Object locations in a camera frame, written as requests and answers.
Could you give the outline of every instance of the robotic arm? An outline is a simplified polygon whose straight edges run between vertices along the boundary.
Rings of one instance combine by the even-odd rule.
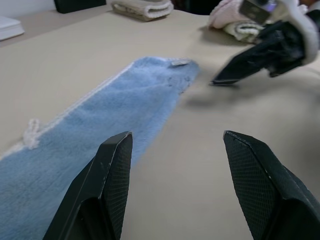
[[[312,63],[320,49],[320,1],[304,15],[294,0],[243,0],[240,13],[267,25],[256,45],[236,55],[218,73],[213,85],[230,85],[262,69],[271,78]]]

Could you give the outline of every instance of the beige table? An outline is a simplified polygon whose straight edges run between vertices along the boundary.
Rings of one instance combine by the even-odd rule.
[[[224,130],[265,141],[320,199],[319,62],[276,79],[261,72],[238,89],[211,87],[217,70],[243,46],[208,32],[207,17],[174,11],[141,23],[99,11],[0,48],[1,152],[19,140],[30,118],[48,122],[133,60],[189,57],[201,74],[131,171],[122,239],[252,239],[234,192]]]

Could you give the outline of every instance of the blue towel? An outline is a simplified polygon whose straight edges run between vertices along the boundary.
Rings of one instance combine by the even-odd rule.
[[[70,183],[109,137],[133,132],[135,165],[198,72],[192,61],[138,59],[41,129],[37,144],[3,157],[0,239],[41,240]]]

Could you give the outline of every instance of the black object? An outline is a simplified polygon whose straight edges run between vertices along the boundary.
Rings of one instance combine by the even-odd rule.
[[[100,145],[71,183],[43,240],[119,240],[130,181],[132,135]]]
[[[68,14],[80,10],[106,5],[106,0],[54,0],[56,10]]]
[[[222,0],[185,0],[186,10],[197,15],[210,15]]]
[[[320,29],[320,10],[307,15]],[[257,37],[257,43],[232,58],[212,84],[234,84],[262,69],[267,69],[273,78],[302,66],[305,58],[303,37],[289,22],[278,21],[267,26]]]
[[[235,193],[254,240],[319,240],[320,204],[263,142],[226,131]]]

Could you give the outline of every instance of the pink towel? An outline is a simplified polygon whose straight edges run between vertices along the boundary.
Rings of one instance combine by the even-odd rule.
[[[211,12],[208,27],[222,29],[231,23],[248,21],[247,17],[239,13],[242,2],[243,0],[222,0]],[[304,14],[306,13],[307,7],[305,5],[301,5],[299,8]]]

